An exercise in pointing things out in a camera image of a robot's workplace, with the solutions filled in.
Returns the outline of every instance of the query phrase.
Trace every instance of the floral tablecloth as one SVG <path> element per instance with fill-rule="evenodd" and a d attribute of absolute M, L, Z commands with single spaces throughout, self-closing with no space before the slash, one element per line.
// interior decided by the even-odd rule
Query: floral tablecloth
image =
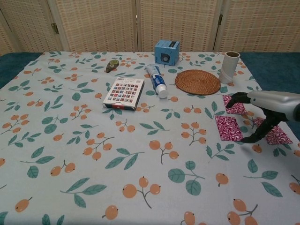
<path fill-rule="evenodd" d="M 227 114 L 223 95 L 260 90 L 240 60 L 233 83 L 210 96 L 176 88 L 178 73 L 218 77 L 224 54 L 181 52 L 160 65 L 151 52 L 46 52 L 0 91 L 0 225 L 294 225 L 300 223 L 300 144 L 221 141 L 216 116 L 251 135 L 262 111 Z M 105 73 L 111 59 L 116 70 Z M 135 112 L 102 101 L 116 77 L 145 79 Z"/>

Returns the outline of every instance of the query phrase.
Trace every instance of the teal cloth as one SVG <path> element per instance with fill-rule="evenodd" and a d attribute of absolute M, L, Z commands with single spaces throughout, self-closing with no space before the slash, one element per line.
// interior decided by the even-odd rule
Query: teal cloth
<path fill-rule="evenodd" d="M 0 57 L 0 88 L 11 81 L 41 53 L 9 53 Z M 287 91 L 300 94 L 300 52 L 243 52 L 241 59 L 263 90 Z M 300 140 L 300 123 L 287 125 Z"/>

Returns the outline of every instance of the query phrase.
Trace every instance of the cardboard tube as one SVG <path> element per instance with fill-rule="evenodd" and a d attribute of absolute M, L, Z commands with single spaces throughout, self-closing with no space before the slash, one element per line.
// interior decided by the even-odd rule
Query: cardboard tube
<path fill-rule="evenodd" d="M 219 80 L 221 83 L 231 83 L 233 81 L 234 72 L 238 65 L 240 54 L 237 52 L 226 52 L 221 68 Z"/>

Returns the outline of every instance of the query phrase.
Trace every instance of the round woven trivet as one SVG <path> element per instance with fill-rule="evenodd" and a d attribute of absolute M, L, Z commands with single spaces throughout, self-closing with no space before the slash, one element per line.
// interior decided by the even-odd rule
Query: round woven trivet
<path fill-rule="evenodd" d="M 183 71 L 175 78 L 175 84 L 180 90 L 194 95 L 211 95 L 221 87 L 213 74 L 199 69 Z"/>

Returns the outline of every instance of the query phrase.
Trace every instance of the toothpaste tube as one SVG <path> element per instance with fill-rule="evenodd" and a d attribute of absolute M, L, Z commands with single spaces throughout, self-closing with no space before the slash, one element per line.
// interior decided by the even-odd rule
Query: toothpaste tube
<path fill-rule="evenodd" d="M 146 69 L 150 75 L 153 87 L 159 98 L 166 98 L 168 96 L 167 86 L 159 71 L 159 66 L 147 65 Z"/>

